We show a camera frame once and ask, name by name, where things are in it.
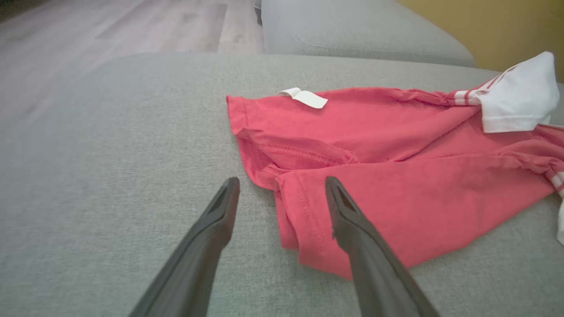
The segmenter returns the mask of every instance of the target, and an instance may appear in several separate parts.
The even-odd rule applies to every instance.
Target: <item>wooden floor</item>
[[[0,24],[0,139],[101,63],[144,52],[262,53],[253,0],[50,0]]]

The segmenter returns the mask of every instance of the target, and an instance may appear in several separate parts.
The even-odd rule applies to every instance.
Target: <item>yellow wall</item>
[[[503,71],[550,51],[564,82],[564,0],[397,1],[464,44],[480,68]]]

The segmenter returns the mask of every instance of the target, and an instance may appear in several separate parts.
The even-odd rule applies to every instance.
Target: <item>shirt sleeve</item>
[[[352,278],[332,239],[324,182],[335,176],[411,267],[470,244],[549,195],[543,173],[553,161],[508,151],[290,171],[276,178],[282,244],[297,247],[305,265]]]

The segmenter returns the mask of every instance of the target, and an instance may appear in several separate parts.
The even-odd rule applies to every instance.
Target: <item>gray couch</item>
[[[262,25],[271,54],[475,65],[464,45],[394,0],[262,0]]]
[[[225,96],[293,86],[451,91],[495,74],[312,56],[114,60],[0,146],[1,315],[126,316],[219,185],[238,176],[235,230],[208,315],[359,316],[352,282],[301,266],[280,247],[274,197],[245,174]],[[564,123],[564,113],[552,120]],[[412,273],[444,317],[561,316],[560,202],[549,196]]]

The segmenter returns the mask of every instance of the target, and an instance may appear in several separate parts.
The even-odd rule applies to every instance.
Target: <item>white tag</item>
[[[315,109],[321,109],[325,106],[325,103],[327,103],[327,99],[317,96],[311,91],[301,90],[298,87],[283,90],[278,94],[282,96],[290,96],[292,99]]]

